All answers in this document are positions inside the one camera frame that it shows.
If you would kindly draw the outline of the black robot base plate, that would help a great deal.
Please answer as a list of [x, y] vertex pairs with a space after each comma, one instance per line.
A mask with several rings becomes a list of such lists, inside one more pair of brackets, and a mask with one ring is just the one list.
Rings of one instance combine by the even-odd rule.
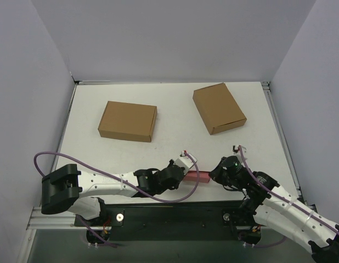
[[258, 243], [260, 224], [241, 201], [107, 204], [101, 218], [76, 218], [109, 242], [245, 241]]

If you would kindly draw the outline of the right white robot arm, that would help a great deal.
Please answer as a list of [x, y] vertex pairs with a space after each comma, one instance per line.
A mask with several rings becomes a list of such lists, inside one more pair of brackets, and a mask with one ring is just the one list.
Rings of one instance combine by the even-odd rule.
[[339, 262], [339, 223], [318, 214], [262, 171], [251, 171], [237, 156], [223, 157], [209, 173], [222, 186], [245, 196], [241, 208], [256, 223], [302, 246], [315, 262]]

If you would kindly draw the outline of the pink paper box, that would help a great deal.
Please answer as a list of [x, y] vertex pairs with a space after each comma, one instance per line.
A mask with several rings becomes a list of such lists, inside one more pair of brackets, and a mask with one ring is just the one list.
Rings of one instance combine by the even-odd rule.
[[199, 176], [197, 175], [196, 171], [190, 170], [184, 177], [184, 181], [192, 181], [196, 182], [199, 180], [199, 183], [207, 184], [210, 181], [210, 176], [207, 171], [199, 171]]

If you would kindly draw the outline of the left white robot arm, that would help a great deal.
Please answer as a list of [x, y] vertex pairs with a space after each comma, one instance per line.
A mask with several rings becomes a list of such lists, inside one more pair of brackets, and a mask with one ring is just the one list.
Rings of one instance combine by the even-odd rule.
[[106, 220], [101, 196], [144, 198], [175, 190], [193, 165], [189, 158], [179, 157], [162, 170], [140, 169], [110, 178], [79, 171], [77, 165], [67, 164], [43, 177], [42, 214], [69, 211], [98, 226]]

